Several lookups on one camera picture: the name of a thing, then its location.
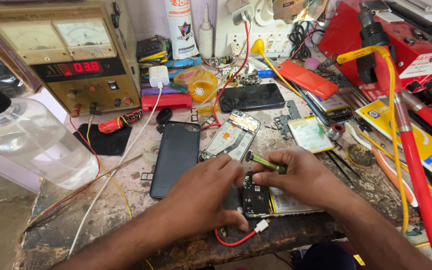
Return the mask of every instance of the red phone back cover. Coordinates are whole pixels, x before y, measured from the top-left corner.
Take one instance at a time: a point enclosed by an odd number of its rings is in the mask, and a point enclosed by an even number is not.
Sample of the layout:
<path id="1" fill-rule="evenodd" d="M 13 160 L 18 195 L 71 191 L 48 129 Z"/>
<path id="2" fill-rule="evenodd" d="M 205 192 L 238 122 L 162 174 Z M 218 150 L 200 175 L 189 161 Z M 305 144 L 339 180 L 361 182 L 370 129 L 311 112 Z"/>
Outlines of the red phone back cover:
<path id="1" fill-rule="evenodd" d="M 323 100 L 327 100 L 338 89 L 336 84 L 289 60 L 277 65 L 276 70 L 285 79 Z"/>

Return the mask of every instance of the green screwdriver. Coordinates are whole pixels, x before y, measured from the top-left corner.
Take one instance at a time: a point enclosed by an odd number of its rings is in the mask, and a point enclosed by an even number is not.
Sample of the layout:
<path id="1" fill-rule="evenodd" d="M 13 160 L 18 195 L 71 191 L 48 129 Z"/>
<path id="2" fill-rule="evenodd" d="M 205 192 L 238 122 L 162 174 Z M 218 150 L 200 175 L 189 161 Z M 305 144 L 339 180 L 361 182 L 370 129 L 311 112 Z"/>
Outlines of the green screwdriver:
<path id="1" fill-rule="evenodd" d="M 275 171 L 278 171 L 280 175 L 285 175 L 286 174 L 286 169 L 284 167 L 276 165 L 276 164 L 273 164 L 273 163 L 270 163 L 270 162 L 268 162 L 268 161 L 260 158 L 259 156 L 255 156 L 253 154 L 252 150 L 248 151 L 248 153 L 246 154 L 245 160 L 246 160 L 246 162 L 254 161 L 255 163 L 260 163 L 263 166 L 266 166 L 266 167 L 271 168 L 271 169 L 273 169 Z"/>

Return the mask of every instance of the workbench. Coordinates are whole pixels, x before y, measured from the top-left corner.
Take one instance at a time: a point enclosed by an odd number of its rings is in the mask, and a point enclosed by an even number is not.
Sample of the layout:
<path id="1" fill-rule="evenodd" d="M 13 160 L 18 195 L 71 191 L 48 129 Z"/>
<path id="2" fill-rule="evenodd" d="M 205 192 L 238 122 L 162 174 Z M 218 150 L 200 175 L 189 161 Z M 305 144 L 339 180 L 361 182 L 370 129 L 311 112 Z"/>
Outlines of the workbench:
<path id="1" fill-rule="evenodd" d="M 325 59 L 321 52 L 313 52 L 313 57 L 319 58 L 320 61 Z M 218 72 L 216 70 L 210 70 L 207 67 L 205 67 L 205 69 L 213 74 Z M 333 66 L 332 71 L 328 71 L 325 75 L 334 73 L 339 72 Z M 302 99 L 288 89 L 278 78 L 263 79 L 262 83 L 269 83 L 270 81 L 278 84 L 286 101 L 295 101 L 301 117 L 309 116 L 310 113 L 312 113 L 309 106 L 305 106 L 301 102 Z M 214 100 L 207 103 L 206 106 L 212 106 L 213 102 Z M 197 107 L 198 105 L 199 102 L 193 102 L 193 107 Z M 93 124 L 99 124 L 114 119 L 127 112 L 128 111 L 104 113 L 102 116 L 96 116 Z M 269 151 L 296 145 L 294 140 L 284 140 L 278 130 L 265 127 L 275 127 L 273 121 L 274 117 L 288 115 L 289 112 L 286 106 L 259 109 L 249 111 L 248 113 L 261 122 L 261 128 L 259 132 L 257 132 L 249 148 L 253 150 L 255 155 L 263 156 Z M 145 113 L 142 120 L 131 124 L 132 131 L 128 145 L 141 130 L 149 114 L 149 112 Z M 189 114 L 189 109 L 174 110 L 171 120 L 183 121 Z M 135 143 L 127 158 L 141 153 L 143 146 L 148 141 L 161 139 L 161 134 L 156 131 L 156 126 L 158 125 L 155 120 L 156 115 L 157 112 L 154 113 L 146 129 L 142 132 L 138 142 Z M 202 125 L 211 115 L 212 114 L 199 115 L 198 123 Z M 228 114 L 218 113 L 218 116 L 221 123 L 223 123 L 227 119 Z M 82 124 L 86 124 L 88 119 L 88 115 L 81 115 L 73 119 L 73 122 L 75 126 L 78 127 Z M 74 132 L 74 129 L 69 125 L 68 118 L 65 121 L 65 125 L 71 132 Z M 207 146 L 216 131 L 217 128 L 208 128 L 201 132 L 200 152 Z M 373 132 L 371 136 L 376 142 L 385 144 L 388 152 L 393 153 L 391 142 L 380 133 Z M 334 149 L 335 153 L 349 164 L 350 161 L 345 155 L 345 149 L 350 144 L 354 143 L 356 143 L 356 141 L 353 137 L 348 132 L 345 132 L 342 138 L 338 140 L 338 144 L 341 145 L 342 148 L 337 147 Z M 362 169 L 351 165 L 361 176 L 361 179 L 342 166 L 346 174 L 351 178 L 350 181 L 340 172 L 326 153 L 318 153 L 316 157 L 344 184 L 351 188 L 351 190 L 367 200 L 369 204 L 381 213 L 391 224 L 395 227 L 401 226 L 403 211 L 399 192 L 377 164 L 369 169 Z M 110 169 L 117 165 L 121 157 L 99 156 L 99 158 L 101 162 L 104 163 L 105 167 Z M 391 161 L 389 162 L 391 166 L 394 166 L 394 163 Z M 253 163 L 243 161 L 242 164 L 244 169 L 248 171 Z M 143 158 L 139 158 L 118 169 L 114 175 L 114 179 L 119 183 L 126 195 L 129 207 L 132 211 L 132 216 L 135 219 L 149 206 L 158 202 L 158 200 L 152 199 L 149 196 L 151 181 L 141 180 L 142 173 L 153 172 L 154 168 L 154 163 L 152 164 L 145 161 Z M 404 170 L 402 173 L 404 179 L 410 179 L 409 175 Z M 69 200 L 47 216 L 41 218 L 37 225 L 30 228 L 24 235 L 22 244 L 19 246 L 13 268 L 16 270 L 44 270 L 61 260 L 65 260 L 84 214 L 105 181 L 106 177 L 97 180 L 74 199 Z M 57 187 L 51 182 L 43 181 L 37 194 L 30 219 L 34 218 L 45 208 L 68 193 L 68 190 Z M 240 206 L 237 187 L 232 187 L 230 189 L 223 205 L 227 209 L 236 209 Z M 175 209 L 175 211 L 184 211 L 184 209 Z M 75 251 L 77 252 L 83 249 L 99 237 L 111 233 L 128 221 L 129 213 L 124 205 L 123 198 L 117 187 L 110 181 L 91 209 L 82 227 L 81 234 L 75 246 Z M 409 205 L 409 222 L 413 224 L 418 221 L 420 221 L 419 212 Z M 254 228 L 258 222 L 258 219 L 249 220 L 249 227 Z M 229 243 L 235 242 L 247 235 L 247 232 L 240 231 L 237 228 L 227 227 L 226 230 L 227 236 L 223 239 L 225 242 Z M 345 235 L 342 233 L 342 230 L 339 229 L 335 220 L 325 212 L 285 216 L 272 218 L 271 224 L 267 230 L 258 233 L 249 238 L 248 241 L 236 247 L 221 245 L 217 241 L 214 232 L 209 231 L 204 234 L 181 239 L 159 250 L 156 254 L 148 258 L 148 260 L 157 270 L 198 269 L 344 237 Z M 142 263 L 138 269 L 147 270 L 149 266 L 146 263 Z"/>

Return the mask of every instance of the solder wire spool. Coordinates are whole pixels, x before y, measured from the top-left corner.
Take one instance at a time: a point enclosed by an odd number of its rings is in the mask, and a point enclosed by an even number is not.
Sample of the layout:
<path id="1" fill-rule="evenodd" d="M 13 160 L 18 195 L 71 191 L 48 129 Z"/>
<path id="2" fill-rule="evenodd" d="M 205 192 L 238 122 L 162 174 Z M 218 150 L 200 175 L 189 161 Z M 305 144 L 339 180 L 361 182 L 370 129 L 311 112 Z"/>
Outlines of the solder wire spool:
<path id="1" fill-rule="evenodd" d="M 333 141 L 338 140 L 343 136 L 343 133 L 346 131 L 346 128 L 338 123 L 333 123 L 330 128 L 326 131 L 326 136 Z"/>
<path id="2" fill-rule="evenodd" d="M 142 158 L 150 164 L 156 164 L 158 160 L 159 145 L 161 141 L 149 141 L 142 147 Z"/>

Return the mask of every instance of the black phone back cover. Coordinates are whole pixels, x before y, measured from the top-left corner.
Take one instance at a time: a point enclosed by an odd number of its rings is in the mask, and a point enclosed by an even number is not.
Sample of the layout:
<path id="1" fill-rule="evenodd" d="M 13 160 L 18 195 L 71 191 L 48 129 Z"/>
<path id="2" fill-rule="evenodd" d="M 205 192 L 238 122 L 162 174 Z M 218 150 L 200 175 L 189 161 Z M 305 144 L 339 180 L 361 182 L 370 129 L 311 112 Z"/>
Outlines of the black phone back cover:
<path id="1" fill-rule="evenodd" d="M 179 177 L 198 162 L 201 126 L 195 123 L 166 123 L 154 169 L 149 196 L 162 199 Z"/>

